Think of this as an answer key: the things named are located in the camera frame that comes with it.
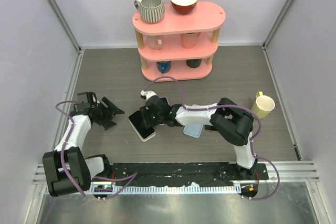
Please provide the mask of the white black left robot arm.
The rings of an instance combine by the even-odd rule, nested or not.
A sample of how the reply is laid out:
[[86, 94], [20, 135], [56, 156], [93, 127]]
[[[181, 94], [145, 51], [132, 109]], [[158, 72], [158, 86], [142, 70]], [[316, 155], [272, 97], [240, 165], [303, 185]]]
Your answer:
[[109, 130], [116, 125], [113, 118], [123, 113], [108, 98], [98, 100], [94, 92], [77, 94], [73, 109], [66, 115], [68, 126], [61, 141], [53, 151], [43, 155], [46, 182], [52, 197], [84, 194], [94, 177], [102, 182], [112, 177], [106, 155], [84, 158], [81, 149], [93, 124]]

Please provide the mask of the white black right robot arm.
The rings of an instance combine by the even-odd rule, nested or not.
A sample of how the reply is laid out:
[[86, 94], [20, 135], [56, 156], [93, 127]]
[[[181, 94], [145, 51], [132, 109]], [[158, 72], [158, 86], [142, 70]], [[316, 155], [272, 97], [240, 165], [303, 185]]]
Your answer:
[[153, 91], [142, 91], [141, 98], [145, 100], [140, 112], [146, 128], [159, 124], [169, 127], [195, 124], [212, 126], [234, 146], [239, 177], [250, 179], [255, 175], [258, 158], [251, 142], [260, 133], [261, 121], [258, 120], [258, 130], [253, 134], [254, 119], [258, 119], [253, 111], [236, 105], [228, 98], [203, 106], [169, 105]]

